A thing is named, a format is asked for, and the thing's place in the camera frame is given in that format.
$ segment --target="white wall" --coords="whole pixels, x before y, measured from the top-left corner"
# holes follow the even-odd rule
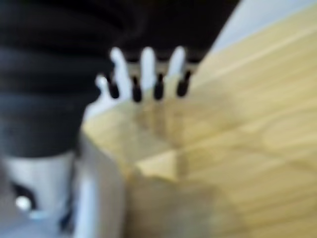
[[[214,44],[211,53],[220,51],[313,3],[317,3],[317,0],[243,0]],[[104,93],[96,103],[87,109],[85,119],[100,114],[118,103],[131,98],[131,84],[127,76],[124,60],[118,51],[114,51],[112,56],[118,65],[116,71],[120,99],[111,99],[103,82],[97,80],[98,84],[103,88]],[[154,61],[151,50],[145,50],[142,60],[142,88],[148,89],[152,87],[155,80],[153,76]],[[170,74],[178,72],[182,60],[183,52],[178,51],[172,58]]]

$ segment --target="wooden table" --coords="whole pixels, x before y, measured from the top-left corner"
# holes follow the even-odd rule
[[[317,5],[176,82],[85,124],[126,175],[126,237],[316,238]]]

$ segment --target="wooden surface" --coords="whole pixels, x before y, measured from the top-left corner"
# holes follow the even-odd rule
[[[317,237],[317,5],[88,121],[127,177],[129,238]]]

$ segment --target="silver metal object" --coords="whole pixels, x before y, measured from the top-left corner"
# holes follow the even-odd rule
[[[72,151],[36,159],[4,158],[10,181],[30,191],[35,198],[31,201],[30,197],[17,194],[17,207],[53,234],[60,232],[60,221],[69,212],[74,158]]]
[[[117,164],[82,134],[74,238],[120,238],[125,192]]]

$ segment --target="black fabric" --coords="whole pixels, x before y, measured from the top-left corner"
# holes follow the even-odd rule
[[[3,0],[0,2],[0,149],[45,157],[74,148],[97,73],[113,46],[131,61],[181,45],[202,58],[238,0]],[[135,101],[142,100],[138,85]]]

